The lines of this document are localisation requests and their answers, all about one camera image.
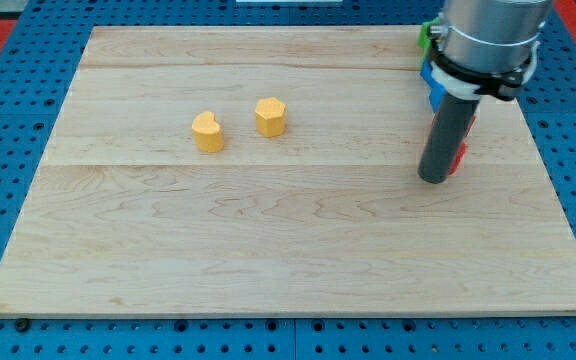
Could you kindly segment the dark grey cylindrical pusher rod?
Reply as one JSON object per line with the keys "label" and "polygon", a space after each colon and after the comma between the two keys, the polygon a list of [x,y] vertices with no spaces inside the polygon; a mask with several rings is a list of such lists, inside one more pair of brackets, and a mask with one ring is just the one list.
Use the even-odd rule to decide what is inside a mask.
{"label": "dark grey cylindrical pusher rod", "polygon": [[439,184],[450,175],[478,105],[479,100],[443,96],[418,165],[422,180]]}

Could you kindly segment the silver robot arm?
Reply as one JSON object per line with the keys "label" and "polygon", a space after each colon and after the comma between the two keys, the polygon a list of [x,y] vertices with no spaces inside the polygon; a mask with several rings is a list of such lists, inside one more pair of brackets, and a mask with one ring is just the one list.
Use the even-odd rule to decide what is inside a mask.
{"label": "silver robot arm", "polygon": [[480,100],[512,101],[537,68],[552,0],[446,0],[422,26],[422,75],[439,101],[417,173],[439,184],[454,172]]}

